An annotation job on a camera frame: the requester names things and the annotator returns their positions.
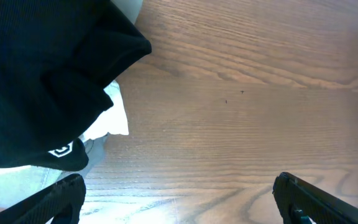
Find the light gray cloth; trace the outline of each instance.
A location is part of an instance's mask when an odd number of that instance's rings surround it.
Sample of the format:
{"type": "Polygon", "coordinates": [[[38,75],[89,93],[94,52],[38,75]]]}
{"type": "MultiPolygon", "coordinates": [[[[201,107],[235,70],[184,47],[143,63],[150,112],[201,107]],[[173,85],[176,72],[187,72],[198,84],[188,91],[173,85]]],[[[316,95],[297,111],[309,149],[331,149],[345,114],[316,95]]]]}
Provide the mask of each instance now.
{"type": "MultiPolygon", "coordinates": [[[[111,0],[132,22],[135,23],[142,7],[143,0],[111,0]]],[[[85,143],[86,152],[89,157],[88,165],[77,172],[83,177],[104,158],[103,145],[107,136],[89,140],[85,143]]],[[[0,175],[0,207],[8,208],[17,202],[48,187],[72,172],[44,167],[30,167],[16,172],[0,175]]]]}

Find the folded clothing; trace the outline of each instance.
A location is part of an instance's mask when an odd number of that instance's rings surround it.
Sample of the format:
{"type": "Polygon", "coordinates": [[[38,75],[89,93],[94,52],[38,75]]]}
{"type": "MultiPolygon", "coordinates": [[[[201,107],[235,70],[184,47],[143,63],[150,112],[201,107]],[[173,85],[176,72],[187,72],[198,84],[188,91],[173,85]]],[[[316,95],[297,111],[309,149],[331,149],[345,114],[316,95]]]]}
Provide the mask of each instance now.
{"type": "Polygon", "coordinates": [[[112,107],[103,89],[149,53],[109,0],[0,0],[0,167],[83,169],[76,138],[112,107]]]}

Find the wood grain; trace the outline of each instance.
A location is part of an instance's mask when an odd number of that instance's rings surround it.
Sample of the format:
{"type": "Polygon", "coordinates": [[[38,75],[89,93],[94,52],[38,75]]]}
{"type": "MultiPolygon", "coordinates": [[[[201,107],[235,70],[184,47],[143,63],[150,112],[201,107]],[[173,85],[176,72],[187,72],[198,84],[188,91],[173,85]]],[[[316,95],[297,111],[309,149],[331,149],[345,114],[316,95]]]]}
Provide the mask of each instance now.
{"type": "Polygon", "coordinates": [[[358,1],[146,0],[161,76],[358,91],[358,1]]]}
{"type": "Polygon", "coordinates": [[[145,0],[136,26],[83,223],[282,223],[282,171],[358,207],[358,1],[145,0]]]}
{"type": "Polygon", "coordinates": [[[272,195],[282,171],[358,207],[358,93],[130,70],[119,82],[130,135],[110,137],[88,174],[84,217],[282,223],[272,195]]]}

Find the wooden surface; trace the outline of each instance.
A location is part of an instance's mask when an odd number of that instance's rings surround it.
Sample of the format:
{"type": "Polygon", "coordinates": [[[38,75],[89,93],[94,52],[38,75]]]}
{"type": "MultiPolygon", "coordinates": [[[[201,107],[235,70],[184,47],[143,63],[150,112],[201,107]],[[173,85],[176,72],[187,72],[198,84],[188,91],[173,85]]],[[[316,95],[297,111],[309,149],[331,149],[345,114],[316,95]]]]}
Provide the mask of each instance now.
{"type": "Polygon", "coordinates": [[[282,171],[358,207],[358,1],[145,0],[137,27],[83,223],[282,223],[282,171]]]}

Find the black cloth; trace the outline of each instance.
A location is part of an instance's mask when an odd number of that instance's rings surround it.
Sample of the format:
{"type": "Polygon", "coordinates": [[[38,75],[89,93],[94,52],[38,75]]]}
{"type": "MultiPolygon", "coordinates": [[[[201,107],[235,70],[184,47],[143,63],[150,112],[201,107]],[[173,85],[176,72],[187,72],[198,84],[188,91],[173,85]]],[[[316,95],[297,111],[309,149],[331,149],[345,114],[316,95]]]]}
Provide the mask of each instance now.
{"type": "Polygon", "coordinates": [[[0,167],[84,168],[79,140],[70,159],[48,151],[112,107],[103,88],[149,53],[110,0],[0,0],[0,167]]]}

